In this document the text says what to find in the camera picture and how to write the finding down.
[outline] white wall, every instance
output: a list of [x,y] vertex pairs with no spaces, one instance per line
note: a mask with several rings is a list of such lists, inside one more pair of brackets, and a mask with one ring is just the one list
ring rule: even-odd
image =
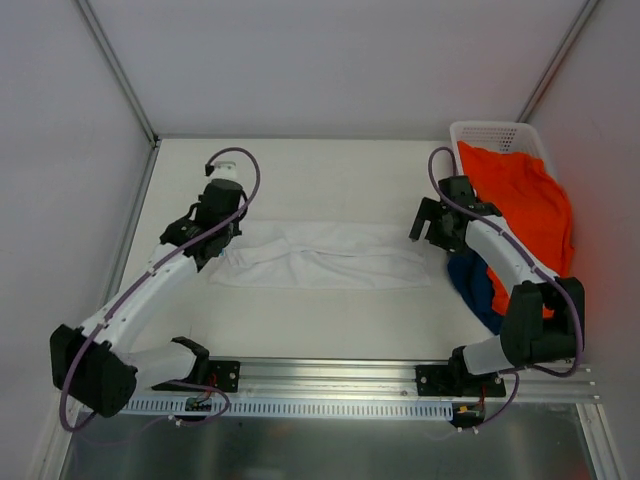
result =
[[161,134],[446,139],[513,120],[584,0],[92,0]]
[[640,3],[606,0],[533,118],[575,214],[586,352],[629,478],[640,478]]
[[24,478],[48,339],[96,308],[148,143],[70,0],[0,15],[0,465]]

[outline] white towel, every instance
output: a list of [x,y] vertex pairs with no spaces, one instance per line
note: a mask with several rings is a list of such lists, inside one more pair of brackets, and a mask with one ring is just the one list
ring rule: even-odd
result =
[[424,242],[395,225],[245,221],[211,275],[237,287],[382,290],[430,285]]

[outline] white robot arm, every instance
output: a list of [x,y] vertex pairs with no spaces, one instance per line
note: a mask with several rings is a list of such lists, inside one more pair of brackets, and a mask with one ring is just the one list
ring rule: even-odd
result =
[[[584,288],[576,278],[560,278],[518,240],[498,209],[481,202],[466,176],[436,183],[429,158],[429,177],[440,201],[423,198],[409,237],[418,240],[426,221],[426,240],[450,253],[478,253],[510,292],[500,334],[484,342],[453,350],[446,369],[425,383],[440,385],[440,394],[462,396],[477,392],[496,372],[532,366],[556,376],[570,376],[584,348]],[[543,318],[543,308],[553,311]],[[575,357],[566,372],[536,364]]]
[[[243,150],[225,149],[214,158],[227,151]],[[257,167],[255,159],[248,156]],[[219,162],[215,168],[208,164],[206,173],[211,181],[199,201],[167,227],[137,280],[78,328],[61,325],[51,335],[53,383],[63,391],[63,397],[70,394],[97,414],[110,417],[138,390],[176,379],[206,383],[209,352],[187,338],[130,353],[162,299],[241,234],[239,222],[257,191],[259,170],[256,168],[256,187],[248,199],[236,182],[233,162]]]

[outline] white plastic basket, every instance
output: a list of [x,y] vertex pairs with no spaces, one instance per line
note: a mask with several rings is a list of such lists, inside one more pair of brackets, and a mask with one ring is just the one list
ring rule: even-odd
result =
[[556,179],[556,171],[542,145],[535,128],[526,123],[516,122],[454,122],[449,128],[453,152],[456,155],[458,175],[463,174],[458,141],[468,143],[472,147],[481,147],[493,152],[523,152],[544,162],[547,173]]

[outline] orange shirt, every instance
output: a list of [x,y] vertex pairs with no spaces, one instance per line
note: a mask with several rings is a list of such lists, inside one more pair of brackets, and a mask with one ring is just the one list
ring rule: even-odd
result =
[[[497,153],[458,142],[460,161],[478,197],[493,203],[509,227],[542,263],[561,277],[573,257],[571,204],[566,192],[539,158],[525,153]],[[488,269],[495,296],[492,308],[504,315],[509,293]]]

